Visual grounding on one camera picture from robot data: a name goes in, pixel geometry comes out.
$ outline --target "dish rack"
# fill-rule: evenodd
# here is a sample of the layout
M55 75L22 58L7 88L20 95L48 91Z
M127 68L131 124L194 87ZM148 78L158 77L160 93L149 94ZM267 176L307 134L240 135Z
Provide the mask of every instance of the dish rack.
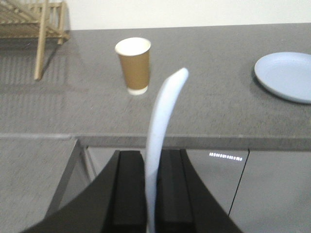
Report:
M66 3L48 0L0 0L0 38L38 38L35 80L42 78L46 38L69 40L64 31Z

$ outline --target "cabinet door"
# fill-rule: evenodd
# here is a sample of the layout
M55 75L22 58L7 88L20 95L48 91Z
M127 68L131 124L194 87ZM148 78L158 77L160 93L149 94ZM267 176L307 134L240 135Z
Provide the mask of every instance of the cabinet door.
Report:
M187 154L204 185L229 213L248 151L187 150Z
M251 151L230 217L245 233L310 233L311 152Z

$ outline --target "light blue plate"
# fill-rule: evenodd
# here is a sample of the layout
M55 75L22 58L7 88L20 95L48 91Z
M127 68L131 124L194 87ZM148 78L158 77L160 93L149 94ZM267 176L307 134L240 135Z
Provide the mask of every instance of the light blue plate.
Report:
M255 64L259 82L270 92L299 103L311 103L311 55L277 52Z

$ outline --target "kitchen counter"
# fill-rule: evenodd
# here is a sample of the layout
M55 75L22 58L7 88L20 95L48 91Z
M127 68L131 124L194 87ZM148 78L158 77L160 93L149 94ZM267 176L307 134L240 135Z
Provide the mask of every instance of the kitchen counter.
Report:
M309 149L311 105L270 94L253 68L269 53L311 53L310 27L72 31L61 47L47 45L40 82L32 80L36 43L3 41L0 137L62 133L83 144L143 147L161 84L186 67L190 77L169 123L166 146ZM131 36L152 42L150 85L142 96L127 93L114 52L118 41Z

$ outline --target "brown paper cup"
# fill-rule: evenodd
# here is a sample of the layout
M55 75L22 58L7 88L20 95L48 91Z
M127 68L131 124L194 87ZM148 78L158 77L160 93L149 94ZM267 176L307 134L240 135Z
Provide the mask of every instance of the brown paper cup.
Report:
M150 46L149 40L132 37L120 41L115 47L131 95L141 95L148 89Z

